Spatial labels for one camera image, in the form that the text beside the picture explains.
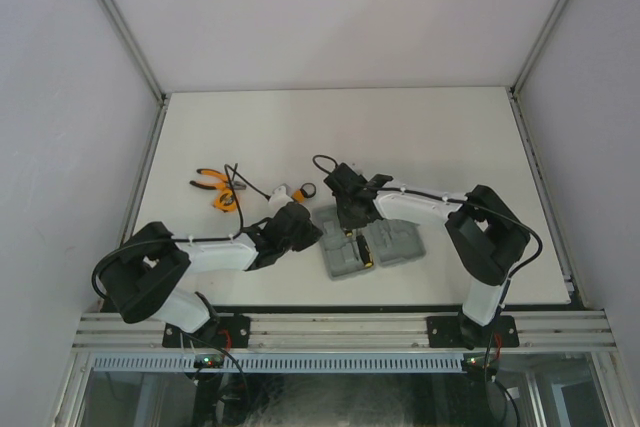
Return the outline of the grey plastic tool case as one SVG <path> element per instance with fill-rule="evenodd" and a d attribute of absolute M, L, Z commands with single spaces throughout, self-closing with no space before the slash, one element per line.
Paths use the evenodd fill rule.
<path fill-rule="evenodd" d="M 320 246 L 326 272 L 331 280 L 344 280 L 364 274 L 376 267 L 389 268 L 422 259 L 426 248 L 417 226 L 400 220 L 377 220 L 347 238 L 337 209 L 327 206 L 312 212 L 314 224 L 322 231 Z M 368 243 L 374 265 L 365 268 L 360 259 L 356 237 L 362 234 Z"/>

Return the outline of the orange handled pliers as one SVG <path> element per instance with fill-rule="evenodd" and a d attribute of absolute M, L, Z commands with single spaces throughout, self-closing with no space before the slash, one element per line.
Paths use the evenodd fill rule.
<path fill-rule="evenodd" d="M 199 168 L 196 173 L 200 176 L 198 180 L 191 180 L 189 184 L 202 190 L 246 190 L 247 185 L 244 182 L 230 180 L 229 177 L 215 169 Z"/>

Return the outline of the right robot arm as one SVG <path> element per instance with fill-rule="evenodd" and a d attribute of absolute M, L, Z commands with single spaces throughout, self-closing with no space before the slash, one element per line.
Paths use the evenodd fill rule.
<path fill-rule="evenodd" d="M 462 194 L 439 192 L 384 174 L 367 179 L 346 163 L 327 171 L 324 183 L 345 231 L 381 220 L 416 225 L 440 220 L 471 276 L 457 316 L 457 340 L 471 349 L 494 338 L 512 278 L 541 254 L 543 244 L 492 188 L 477 185 Z"/>

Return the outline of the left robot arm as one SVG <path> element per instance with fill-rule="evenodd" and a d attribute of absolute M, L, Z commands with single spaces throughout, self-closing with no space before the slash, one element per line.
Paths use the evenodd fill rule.
<path fill-rule="evenodd" d="M 164 223 L 151 222 L 97 263 L 91 285 L 112 302 L 125 323 L 157 319 L 206 347 L 218 337 L 219 317 L 204 294 L 179 287 L 183 278 L 260 270 L 290 252 L 306 250 L 321 237 L 308 209 L 294 201 L 229 237 L 180 238 Z"/>

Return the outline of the hex key set orange holder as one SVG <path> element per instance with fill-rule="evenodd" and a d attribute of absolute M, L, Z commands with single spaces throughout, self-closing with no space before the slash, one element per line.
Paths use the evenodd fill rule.
<path fill-rule="evenodd" d="M 304 203 L 312 199 L 317 192 L 316 185 L 312 182 L 306 182 L 299 188 L 295 189 L 290 197 L 298 203 Z"/>

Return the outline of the orange tape measure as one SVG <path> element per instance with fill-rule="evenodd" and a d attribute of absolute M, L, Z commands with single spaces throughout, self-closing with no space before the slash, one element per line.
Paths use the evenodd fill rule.
<path fill-rule="evenodd" d="M 238 208 L 235 194 L 231 189 L 220 190 L 211 205 L 224 213 L 235 212 Z"/>

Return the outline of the right aluminium frame post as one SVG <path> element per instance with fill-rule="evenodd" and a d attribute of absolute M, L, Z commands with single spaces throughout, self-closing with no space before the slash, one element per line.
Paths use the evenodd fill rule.
<path fill-rule="evenodd" d="M 551 10 L 545 18 L 545 21 L 538 32 L 535 41 L 529 49 L 524 63 L 520 68 L 513 84 L 509 88 L 511 96 L 516 97 L 524 88 L 528 78 L 539 61 L 544 49 L 551 39 L 554 31 L 560 23 L 565 11 L 569 7 L 572 0 L 555 0 Z"/>

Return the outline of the aluminium frame post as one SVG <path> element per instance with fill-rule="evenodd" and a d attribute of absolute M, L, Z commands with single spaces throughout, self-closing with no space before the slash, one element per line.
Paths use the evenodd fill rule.
<path fill-rule="evenodd" d="M 152 97 L 159 106 L 164 104 L 166 93 L 162 89 L 157 76 L 131 30 L 124 14 L 116 0 L 97 0 L 107 21 L 110 23 L 116 36 L 119 38 L 125 52 L 133 62 L 134 67 L 142 76 Z"/>
<path fill-rule="evenodd" d="M 520 68 L 513 84 L 509 88 L 511 96 L 516 97 L 524 88 L 528 78 L 539 61 L 544 49 L 551 39 L 554 31 L 560 23 L 565 11 L 569 7 L 572 0 L 555 0 L 551 10 L 545 18 L 545 21 L 538 32 L 535 41 L 529 49 L 524 63 Z"/>

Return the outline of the aluminium front rail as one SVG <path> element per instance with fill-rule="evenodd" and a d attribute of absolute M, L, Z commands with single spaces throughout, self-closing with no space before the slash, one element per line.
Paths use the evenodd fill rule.
<path fill-rule="evenodd" d="M 602 311 L 520 311 L 500 335 L 506 352 L 613 351 L 616 341 Z M 235 350 L 251 352 L 420 352 L 448 330 L 434 323 L 436 313 L 263 314 L 234 340 Z M 158 320 L 126 324 L 116 314 L 81 317 L 72 348 L 86 352 L 160 351 L 173 329 Z"/>

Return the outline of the left aluminium frame post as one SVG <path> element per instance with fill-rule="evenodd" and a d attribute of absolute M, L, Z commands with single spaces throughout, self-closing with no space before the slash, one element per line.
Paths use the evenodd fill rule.
<path fill-rule="evenodd" d="M 119 38 L 125 52 L 133 62 L 134 67 L 142 76 L 152 97 L 159 106 L 164 104 L 166 93 L 162 89 L 157 76 L 131 30 L 124 14 L 116 0 L 97 0 L 107 21 L 110 23 L 116 36 Z"/>

